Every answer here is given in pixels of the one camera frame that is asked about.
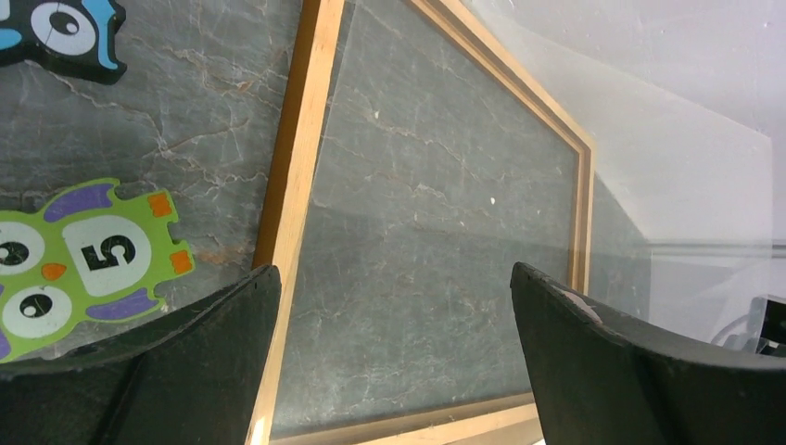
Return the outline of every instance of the green owl toy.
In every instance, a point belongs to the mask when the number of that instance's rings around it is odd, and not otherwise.
[[[154,287],[194,269],[172,242],[169,193],[122,200],[99,179],[37,213],[0,210],[0,362],[51,345],[82,321],[119,323],[163,304]]]

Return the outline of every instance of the wooden frame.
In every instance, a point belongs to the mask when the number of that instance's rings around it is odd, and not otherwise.
[[[460,0],[406,0],[481,69],[507,88],[577,152],[568,278],[586,293],[594,186],[593,143]],[[253,265],[276,265],[281,305],[247,445],[443,444],[537,418],[531,395],[467,404],[270,442],[300,246],[345,0],[304,0]]]

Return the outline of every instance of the orange beak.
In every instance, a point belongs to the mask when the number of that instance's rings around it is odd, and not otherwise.
[[[56,262],[50,262],[41,268],[41,275],[43,275],[44,279],[47,281],[55,281],[59,277],[63,276],[65,272],[66,266]]]

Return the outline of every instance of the marble surface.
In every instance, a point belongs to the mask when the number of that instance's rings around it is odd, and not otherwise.
[[[589,297],[648,321],[651,253],[644,235],[596,175]]]
[[[522,392],[510,273],[564,282],[576,154],[404,2],[357,2],[273,433]]]
[[[0,68],[0,209],[33,211],[57,191],[117,177],[121,195],[171,191],[173,236],[196,271],[158,287],[168,308],[247,272],[270,169],[299,0],[120,0],[127,19],[114,86]],[[116,332],[83,324],[47,353]]]

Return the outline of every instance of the toy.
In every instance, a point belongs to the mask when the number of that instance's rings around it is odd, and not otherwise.
[[[166,191],[117,198],[114,179],[76,185],[37,213],[0,210],[0,362],[65,337],[82,321],[117,323],[163,304],[154,287],[194,269],[172,242]]]
[[[113,0],[0,0],[0,65],[30,59],[59,74],[115,83],[126,70],[115,58],[124,21]]]

